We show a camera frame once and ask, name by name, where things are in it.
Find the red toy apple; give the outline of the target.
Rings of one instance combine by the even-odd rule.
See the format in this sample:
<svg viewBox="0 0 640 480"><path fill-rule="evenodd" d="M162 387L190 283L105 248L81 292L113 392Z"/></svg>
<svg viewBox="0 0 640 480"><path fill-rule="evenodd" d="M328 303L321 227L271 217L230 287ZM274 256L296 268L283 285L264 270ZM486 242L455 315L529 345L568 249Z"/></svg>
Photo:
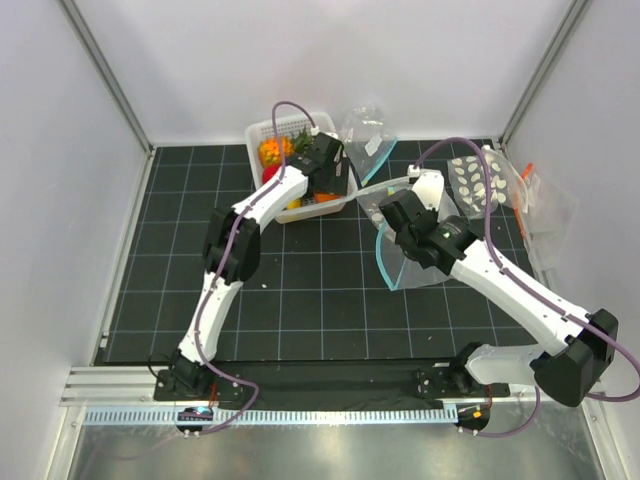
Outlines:
<svg viewBox="0 0 640 480"><path fill-rule="evenodd" d="M270 165L266 167L262 172L262 183L266 184L270 181L280 170L279 165Z"/></svg>

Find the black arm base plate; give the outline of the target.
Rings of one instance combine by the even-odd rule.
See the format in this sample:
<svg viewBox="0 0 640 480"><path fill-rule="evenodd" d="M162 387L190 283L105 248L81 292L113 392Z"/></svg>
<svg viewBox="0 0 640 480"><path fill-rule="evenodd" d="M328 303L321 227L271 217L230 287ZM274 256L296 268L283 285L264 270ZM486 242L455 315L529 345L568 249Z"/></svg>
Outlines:
<svg viewBox="0 0 640 480"><path fill-rule="evenodd" d="M505 383L482 386L449 367L447 358L377 360L222 361L216 367L226 380L205 366L179 359L157 373L157 401L209 400L237 407L259 386L257 409L341 410L369 407L425 406L455 398L484 401L505 398Z"/></svg>

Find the yellow toy bell pepper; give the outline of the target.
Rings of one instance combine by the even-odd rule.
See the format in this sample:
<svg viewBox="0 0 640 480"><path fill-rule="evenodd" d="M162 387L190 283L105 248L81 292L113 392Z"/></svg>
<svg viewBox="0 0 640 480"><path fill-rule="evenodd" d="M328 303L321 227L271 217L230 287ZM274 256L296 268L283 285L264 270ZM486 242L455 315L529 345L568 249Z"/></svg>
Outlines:
<svg viewBox="0 0 640 480"><path fill-rule="evenodd" d="M299 207L301 206L301 204L302 204L302 199L301 199L301 198L298 198L298 199L295 199L295 200L293 200L292 202L290 202L290 203L287 205L286 209L287 209L287 210L297 209L297 208L299 208Z"/></svg>

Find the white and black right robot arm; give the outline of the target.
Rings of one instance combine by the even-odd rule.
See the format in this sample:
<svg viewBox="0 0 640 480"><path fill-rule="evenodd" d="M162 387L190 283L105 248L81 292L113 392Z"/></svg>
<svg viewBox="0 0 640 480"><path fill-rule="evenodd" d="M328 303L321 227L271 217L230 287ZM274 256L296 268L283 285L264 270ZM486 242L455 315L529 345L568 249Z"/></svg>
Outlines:
<svg viewBox="0 0 640 480"><path fill-rule="evenodd" d="M471 343L452 361L450 382L463 396L494 383L537 386L576 407L611 364L619 322L605 309L590 313L559 296L489 246L466 220L438 218L412 190L382 200L381 214L404 255L473 288L533 338L531 345Z"/></svg>

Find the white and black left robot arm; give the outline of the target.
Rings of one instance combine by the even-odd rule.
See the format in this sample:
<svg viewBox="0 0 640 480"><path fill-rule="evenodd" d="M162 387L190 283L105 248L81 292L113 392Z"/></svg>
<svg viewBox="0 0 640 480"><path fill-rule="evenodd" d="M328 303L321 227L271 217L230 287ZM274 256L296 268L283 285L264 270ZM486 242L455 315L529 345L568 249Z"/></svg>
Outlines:
<svg viewBox="0 0 640 480"><path fill-rule="evenodd" d="M212 361L234 298L259 267L263 230L308 193L346 194L349 176L349 159L338 135L317 132L306 150L286 157L253 194L214 210L202 253L202 291L169 367L159 374L158 388L178 398L200 400L217 379L228 377L215 370Z"/></svg>

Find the clear zip bag teal zipper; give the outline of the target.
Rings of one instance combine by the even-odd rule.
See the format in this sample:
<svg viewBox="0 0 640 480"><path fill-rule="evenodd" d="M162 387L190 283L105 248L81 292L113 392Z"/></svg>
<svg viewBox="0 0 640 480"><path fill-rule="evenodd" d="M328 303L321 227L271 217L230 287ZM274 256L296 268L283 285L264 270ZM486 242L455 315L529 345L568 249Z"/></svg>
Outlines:
<svg viewBox="0 0 640 480"><path fill-rule="evenodd" d="M439 223L446 215L439 210ZM432 262L432 248L403 250L395 244L395 232L385 222L377 232L375 256L378 269L390 290L406 290L444 282L444 274Z"/></svg>

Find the toy orange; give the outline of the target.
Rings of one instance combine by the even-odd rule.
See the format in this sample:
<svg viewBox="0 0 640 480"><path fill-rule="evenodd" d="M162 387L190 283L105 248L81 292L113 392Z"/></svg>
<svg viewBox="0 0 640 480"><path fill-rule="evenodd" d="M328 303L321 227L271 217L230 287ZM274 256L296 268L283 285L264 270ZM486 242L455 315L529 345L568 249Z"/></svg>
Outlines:
<svg viewBox="0 0 640 480"><path fill-rule="evenodd" d="M326 203L326 202L331 202L335 200L340 200L341 198L342 198L341 195L330 194L330 193L316 192L314 194L314 201L316 203Z"/></svg>

